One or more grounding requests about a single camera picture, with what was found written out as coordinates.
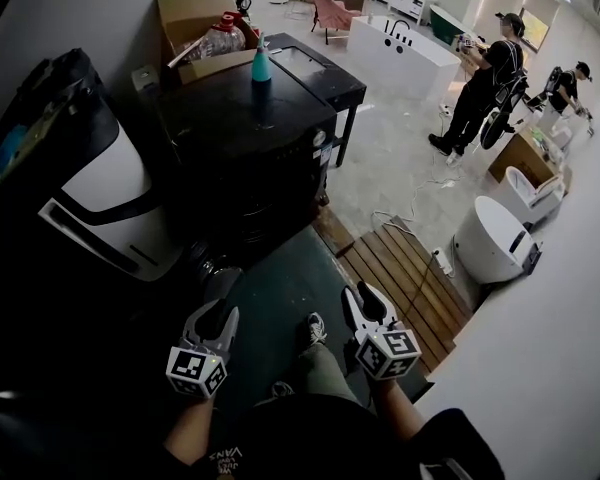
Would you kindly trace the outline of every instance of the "black shirt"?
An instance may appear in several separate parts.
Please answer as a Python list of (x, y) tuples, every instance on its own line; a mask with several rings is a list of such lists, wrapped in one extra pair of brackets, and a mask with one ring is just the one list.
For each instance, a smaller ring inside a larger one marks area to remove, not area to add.
[(475, 98), (491, 101), (498, 87), (513, 80), (514, 75), (522, 67), (524, 56), (519, 44), (512, 41), (496, 41), (483, 55), (491, 67), (478, 69), (467, 85)]
[(570, 98), (578, 98), (578, 80), (576, 74), (573, 71), (565, 71), (560, 75), (560, 80), (553, 94), (549, 97), (551, 106), (562, 114), (564, 109), (567, 108), (568, 103), (564, 101), (564, 98), (558, 93), (560, 87), (564, 87)]
[(433, 418), (409, 444), (400, 443), (363, 407), (337, 397), (293, 395), (252, 409), (224, 445), (191, 468), (166, 451), (160, 478), (504, 478), (489, 447), (459, 410)]

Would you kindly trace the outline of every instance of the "cardboard box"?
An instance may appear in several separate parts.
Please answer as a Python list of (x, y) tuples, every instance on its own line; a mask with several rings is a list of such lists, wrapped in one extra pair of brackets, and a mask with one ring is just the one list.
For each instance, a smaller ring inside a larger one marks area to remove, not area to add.
[[(202, 37), (213, 25), (220, 22), (226, 11), (235, 11), (234, 0), (157, 0), (162, 25), (162, 64), (171, 61), (182, 45)], [(201, 59), (182, 65), (170, 72), (177, 71), (182, 84), (188, 84), (218, 71), (228, 69), (253, 60), (258, 47), (258, 37), (244, 21), (236, 26), (242, 30), (246, 39), (246, 49), (218, 57)]]
[[(543, 151), (536, 145), (531, 130), (525, 128), (516, 133), (489, 166), (489, 172), (500, 183), (505, 176), (507, 167), (517, 168), (529, 182), (538, 188), (543, 183), (559, 174), (558, 166), (544, 159)], [(569, 166), (562, 173), (568, 193), (571, 187), (573, 172)]]

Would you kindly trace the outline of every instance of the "black table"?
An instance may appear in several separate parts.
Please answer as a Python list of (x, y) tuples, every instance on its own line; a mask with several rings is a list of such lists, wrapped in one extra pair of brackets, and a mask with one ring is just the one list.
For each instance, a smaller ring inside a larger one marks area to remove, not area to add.
[(367, 86), (306, 44), (281, 33), (267, 36), (269, 51), (278, 63), (299, 78), (310, 90), (331, 105), (336, 112), (348, 111), (336, 167), (340, 167), (347, 152), (358, 105), (364, 101)]

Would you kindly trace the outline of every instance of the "pants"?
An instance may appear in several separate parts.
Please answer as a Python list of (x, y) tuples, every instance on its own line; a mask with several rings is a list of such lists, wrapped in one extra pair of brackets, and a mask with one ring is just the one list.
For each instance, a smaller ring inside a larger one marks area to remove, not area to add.
[(551, 102), (547, 101), (546, 106), (544, 107), (544, 112), (542, 113), (542, 117), (540, 121), (538, 121), (538, 128), (540, 128), (546, 135), (551, 135), (551, 129), (558, 122), (558, 119), (562, 114), (558, 112)]
[(449, 146), (467, 147), (476, 138), (485, 117), (492, 105), (480, 101), (471, 92), (468, 85), (464, 86), (458, 103), (453, 112), (453, 119), (444, 140)]
[[(338, 361), (331, 351), (321, 343), (312, 345), (300, 354), (295, 368), (300, 379), (298, 381), (300, 385), (297, 386), (299, 393), (337, 396), (360, 405), (360, 401), (353, 394), (347, 380), (342, 375)], [(274, 400), (276, 398), (264, 400), (257, 405)]]

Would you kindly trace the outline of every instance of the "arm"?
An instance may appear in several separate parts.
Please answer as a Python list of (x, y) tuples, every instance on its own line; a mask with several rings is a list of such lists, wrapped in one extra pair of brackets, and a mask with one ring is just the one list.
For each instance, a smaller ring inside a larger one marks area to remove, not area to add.
[(401, 441), (408, 441), (424, 426), (424, 419), (395, 380), (369, 379), (378, 417), (387, 423)]
[(169, 433), (164, 447), (180, 462), (191, 466), (207, 454), (213, 398), (188, 407)]
[(475, 48), (463, 48), (462, 51), (473, 61), (475, 62), (480, 69), (489, 69), (491, 64), (489, 64), (486, 59), (482, 56), (482, 54), (476, 50)]
[(560, 88), (558, 89), (558, 94), (560, 96), (562, 96), (562, 99), (564, 101), (566, 101), (569, 105), (571, 105), (571, 107), (573, 108), (573, 110), (578, 111), (578, 109), (580, 108), (580, 104), (578, 102), (578, 100), (575, 100), (575, 102), (569, 97), (569, 95), (567, 94), (567, 90), (565, 89), (564, 85), (561, 85)]

